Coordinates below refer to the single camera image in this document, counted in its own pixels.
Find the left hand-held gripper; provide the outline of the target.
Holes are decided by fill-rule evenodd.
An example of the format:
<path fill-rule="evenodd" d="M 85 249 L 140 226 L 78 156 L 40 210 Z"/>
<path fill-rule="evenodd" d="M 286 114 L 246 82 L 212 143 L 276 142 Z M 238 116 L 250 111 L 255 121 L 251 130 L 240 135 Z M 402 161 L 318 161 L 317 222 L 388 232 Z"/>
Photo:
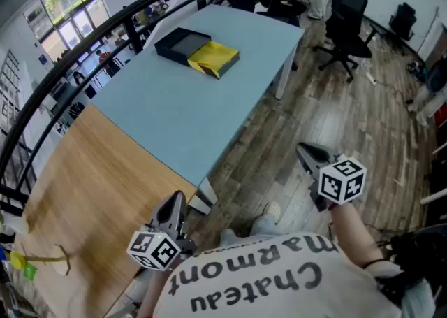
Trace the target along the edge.
<path fill-rule="evenodd" d="M 195 242 L 183 232 L 186 217 L 186 196 L 175 191 L 156 208 L 156 222 L 152 220 L 136 231 L 126 253 L 143 268 L 168 270 L 179 255 L 191 256 L 197 249 Z"/>

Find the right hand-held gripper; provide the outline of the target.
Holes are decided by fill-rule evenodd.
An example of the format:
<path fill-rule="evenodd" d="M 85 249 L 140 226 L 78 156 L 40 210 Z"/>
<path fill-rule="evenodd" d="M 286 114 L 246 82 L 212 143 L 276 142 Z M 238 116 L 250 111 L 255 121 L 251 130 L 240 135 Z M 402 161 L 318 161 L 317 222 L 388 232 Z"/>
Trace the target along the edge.
<path fill-rule="evenodd" d="M 343 205 L 362 195 L 367 169 L 354 157 L 341 154 L 330 163 L 325 147 L 306 142 L 298 143 L 295 151 L 304 170 L 314 179 L 309 193 L 319 212 L 327 210 L 328 204 Z"/>

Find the black box with yellow drawer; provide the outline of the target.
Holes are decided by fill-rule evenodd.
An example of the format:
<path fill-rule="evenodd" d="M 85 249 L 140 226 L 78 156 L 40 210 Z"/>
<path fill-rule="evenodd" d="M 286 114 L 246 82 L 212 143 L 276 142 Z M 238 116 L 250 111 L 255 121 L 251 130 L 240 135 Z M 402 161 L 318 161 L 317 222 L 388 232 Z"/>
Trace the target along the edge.
<path fill-rule="evenodd" d="M 181 27 L 164 36 L 154 47 L 158 55 L 187 67 L 190 67 L 188 60 L 209 63 L 209 68 L 199 72 L 216 79 L 240 60 L 240 51 L 213 41 L 207 34 Z"/>

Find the person's right forearm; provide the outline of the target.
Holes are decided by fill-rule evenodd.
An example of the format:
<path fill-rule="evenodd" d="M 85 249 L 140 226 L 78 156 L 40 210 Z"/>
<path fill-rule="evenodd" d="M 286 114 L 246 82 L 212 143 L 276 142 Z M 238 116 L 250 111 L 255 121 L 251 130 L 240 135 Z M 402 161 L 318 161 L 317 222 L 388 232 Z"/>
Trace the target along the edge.
<path fill-rule="evenodd" d="M 332 205 L 330 215 L 338 245 L 351 262 L 365 267 L 373 261 L 383 259 L 381 250 L 351 203 Z"/>

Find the person's left forearm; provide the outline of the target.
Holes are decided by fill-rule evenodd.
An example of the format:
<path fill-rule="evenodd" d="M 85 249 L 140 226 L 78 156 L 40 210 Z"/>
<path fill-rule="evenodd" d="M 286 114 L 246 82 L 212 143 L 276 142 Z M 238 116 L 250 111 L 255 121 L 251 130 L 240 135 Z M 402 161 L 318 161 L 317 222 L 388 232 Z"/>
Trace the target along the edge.
<path fill-rule="evenodd" d="M 164 285 L 172 274 L 172 268 L 165 271 L 154 271 L 147 292 L 140 304 L 136 318 L 152 318 L 156 304 L 161 295 Z"/>

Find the person's white shoe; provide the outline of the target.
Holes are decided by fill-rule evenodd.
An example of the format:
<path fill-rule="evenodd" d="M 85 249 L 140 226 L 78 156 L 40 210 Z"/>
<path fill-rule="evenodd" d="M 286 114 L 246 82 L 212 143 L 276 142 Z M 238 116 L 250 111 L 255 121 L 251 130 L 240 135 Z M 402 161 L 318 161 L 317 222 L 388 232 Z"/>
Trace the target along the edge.
<path fill-rule="evenodd" d="M 277 224 L 281 217 L 281 206 L 276 201 L 269 202 L 263 209 L 263 216 L 270 215 Z"/>

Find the wooden table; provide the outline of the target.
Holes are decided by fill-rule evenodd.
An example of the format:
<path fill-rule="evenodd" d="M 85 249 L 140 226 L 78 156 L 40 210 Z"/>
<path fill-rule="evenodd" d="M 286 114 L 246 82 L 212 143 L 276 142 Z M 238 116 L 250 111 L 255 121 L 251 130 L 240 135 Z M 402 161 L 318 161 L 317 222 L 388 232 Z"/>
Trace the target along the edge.
<path fill-rule="evenodd" d="M 48 257 L 56 246 L 68 254 L 68 275 L 39 263 L 34 278 L 56 318 L 107 315 L 139 270 L 126 251 L 132 235 L 178 190 L 197 191 L 95 106 L 82 111 L 29 196 L 29 233 L 15 241 L 23 254 Z"/>

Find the person's light blue jeans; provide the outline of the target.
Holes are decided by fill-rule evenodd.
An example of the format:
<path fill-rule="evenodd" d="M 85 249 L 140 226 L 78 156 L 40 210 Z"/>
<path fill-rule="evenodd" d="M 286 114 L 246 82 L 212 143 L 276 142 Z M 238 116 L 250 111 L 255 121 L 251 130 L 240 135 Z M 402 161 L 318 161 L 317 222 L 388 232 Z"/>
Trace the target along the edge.
<path fill-rule="evenodd" d="M 274 236 L 282 236 L 284 233 L 278 229 L 272 214 L 261 215 L 256 218 L 249 235 L 239 237 L 232 229 L 225 229 L 220 234 L 220 247 L 231 245 L 251 244 L 257 240 L 266 240 Z"/>

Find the light blue table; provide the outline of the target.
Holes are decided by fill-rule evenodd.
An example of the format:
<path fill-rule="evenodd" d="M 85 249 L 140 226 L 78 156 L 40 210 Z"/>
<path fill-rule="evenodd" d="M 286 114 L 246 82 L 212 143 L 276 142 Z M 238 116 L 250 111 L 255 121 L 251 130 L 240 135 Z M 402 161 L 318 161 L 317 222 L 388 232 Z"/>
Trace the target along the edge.
<path fill-rule="evenodd" d="M 270 83 L 284 93 L 304 31 L 264 15 L 209 5 L 180 26 L 240 52 L 221 78 L 147 48 L 96 95 L 93 104 L 169 169 L 198 189 L 191 199 L 208 213 L 217 195 L 208 175 Z"/>

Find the person's white printed shirt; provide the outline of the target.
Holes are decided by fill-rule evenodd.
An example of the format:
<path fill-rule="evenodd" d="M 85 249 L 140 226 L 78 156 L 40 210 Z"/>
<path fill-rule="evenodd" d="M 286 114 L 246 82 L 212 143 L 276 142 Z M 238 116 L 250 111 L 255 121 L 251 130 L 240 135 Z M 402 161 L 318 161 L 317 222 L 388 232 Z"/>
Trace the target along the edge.
<path fill-rule="evenodd" d="M 154 318 L 401 318 L 376 273 L 313 233 L 201 252 L 169 277 Z"/>

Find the wooden branch stand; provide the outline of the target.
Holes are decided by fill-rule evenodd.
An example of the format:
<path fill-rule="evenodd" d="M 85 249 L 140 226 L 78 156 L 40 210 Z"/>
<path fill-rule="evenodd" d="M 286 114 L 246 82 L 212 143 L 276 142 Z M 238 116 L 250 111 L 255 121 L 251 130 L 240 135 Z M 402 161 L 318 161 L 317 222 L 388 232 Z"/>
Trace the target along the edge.
<path fill-rule="evenodd" d="M 71 270 L 70 257 L 61 245 L 53 245 L 47 256 L 23 256 L 21 266 L 24 268 L 27 263 L 49 263 L 62 276 L 67 276 Z"/>

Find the black backpack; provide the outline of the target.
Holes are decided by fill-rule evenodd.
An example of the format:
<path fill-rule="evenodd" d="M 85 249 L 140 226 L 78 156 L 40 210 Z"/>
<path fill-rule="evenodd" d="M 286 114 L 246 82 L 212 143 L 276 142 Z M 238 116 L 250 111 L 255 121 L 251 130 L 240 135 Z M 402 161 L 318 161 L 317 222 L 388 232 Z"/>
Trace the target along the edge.
<path fill-rule="evenodd" d="M 377 245 L 386 259 L 403 270 L 396 278 L 379 280 L 382 292 L 392 302 L 398 303 L 405 289 L 423 280 L 429 284 L 434 299 L 447 288 L 447 223 L 397 232 Z"/>

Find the yellow disc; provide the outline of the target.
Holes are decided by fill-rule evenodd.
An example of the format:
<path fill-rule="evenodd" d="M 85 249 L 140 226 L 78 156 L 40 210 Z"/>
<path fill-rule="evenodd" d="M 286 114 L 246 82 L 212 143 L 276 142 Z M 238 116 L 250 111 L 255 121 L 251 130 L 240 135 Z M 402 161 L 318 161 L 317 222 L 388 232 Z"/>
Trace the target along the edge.
<path fill-rule="evenodd" d="M 22 270 L 26 266 L 26 260 L 19 252 L 11 251 L 9 258 L 12 266 L 18 270 Z"/>

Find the black curved railing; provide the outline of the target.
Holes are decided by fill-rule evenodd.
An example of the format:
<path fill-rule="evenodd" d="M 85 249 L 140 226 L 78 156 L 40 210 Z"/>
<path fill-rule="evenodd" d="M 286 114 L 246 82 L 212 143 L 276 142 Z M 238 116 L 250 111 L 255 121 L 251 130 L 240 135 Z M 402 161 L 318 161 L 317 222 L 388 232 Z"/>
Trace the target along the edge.
<path fill-rule="evenodd" d="M 132 16 L 135 15 L 139 10 L 146 8 L 149 5 L 157 2 L 159 0 L 137 0 L 131 5 L 123 8 L 118 13 L 109 18 L 104 22 L 98 29 L 94 30 L 92 35 L 81 41 L 81 43 L 73 50 L 69 52 L 50 72 L 44 77 L 37 88 L 31 93 L 27 102 L 23 105 L 20 110 L 15 123 L 9 130 L 5 141 L 0 149 L 0 213 L 8 213 L 16 217 L 21 217 L 24 212 L 24 207 L 29 199 L 29 195 L 21 192 L 21 187 L 27 176 L 27 172 L 33 164 L 34 158 L 40 150 L 41 145 L 45 141 L 46 136 L 49 134 L 54 126 L 54 123 L 58 121 L 65 108 L 70 106 L 70 102 L 81 92 L 88 84 L 88 82 L 109 62 L 113 59 L 117 53 L 122 51 L 128 44 L 132 44 L 134 48 L 140 44 L 139 36 L 144 32 L 152 29 L 160 21 L 164 20 L 168 16 L 172 15 L 174 12 L 185 7 L 186 5 L 194 2 L 195 0 L 186 0 L 180 5 L 173 7 L 171 6 L 163 14 L 158 15 L 155 19 L 150 20 L 148 24 L 136 30 L 130 28 L 129 32 L 131 35 L 129 39 L 124 41 L 122 44 L 118 45 L 115 50 L 112 51 L 111 55 L 108 56 L 104 62 L 99 64 L 82 82 L 75 88 L 75 91 L 71 94 L 64 104 L 59 109 L 59 112 L 54 115 L 50 123 L 46 126 L 38 142 L 35 144 L 34 149 L 29 155 L 29 159 L 26 165 L 22 169 L 20 177 L 17 179 L 17 184 L 14 187 L 9 187 L 3 184 L 1 181 L 4 179 L 6 169 L 13 157 L 16 146 L 19 144 L 20 139 L 24 130 L 26 129 L 28 123 L 33 117 L 34 113 L 38 110 L 39 106 L 42 104 L 43 100 L 52 91 L 53 87 L 61 80 L 62 76 L 72 67 L 75 60 L 78 59 L 80 55 L 86 52 L 95 42 L 102 39 L 106 34 L 110 33 L 113 29 L 121 24 L 127 24 L 131 20 Z"/>

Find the white grid shelf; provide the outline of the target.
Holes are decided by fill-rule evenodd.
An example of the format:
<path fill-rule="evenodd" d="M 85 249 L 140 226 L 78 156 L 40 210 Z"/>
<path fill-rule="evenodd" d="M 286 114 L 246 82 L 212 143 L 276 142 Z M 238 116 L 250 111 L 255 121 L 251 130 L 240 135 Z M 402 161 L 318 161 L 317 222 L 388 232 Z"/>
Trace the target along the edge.
<path fill-rule="evenodd" d="M 0 68 L 0 134 L 7 136 L 19 109 L 19 61 L 8 50 Z"/>

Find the large glass window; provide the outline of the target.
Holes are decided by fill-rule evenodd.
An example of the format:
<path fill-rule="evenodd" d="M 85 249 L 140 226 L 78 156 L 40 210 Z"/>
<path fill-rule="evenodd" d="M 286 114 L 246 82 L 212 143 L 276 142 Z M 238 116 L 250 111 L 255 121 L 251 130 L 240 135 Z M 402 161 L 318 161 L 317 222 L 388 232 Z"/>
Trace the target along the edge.
<path fill-rule="evenodd" d="M 103 0 L 36 0 L 23 16 L 54 62 L 109 19 Z"/>

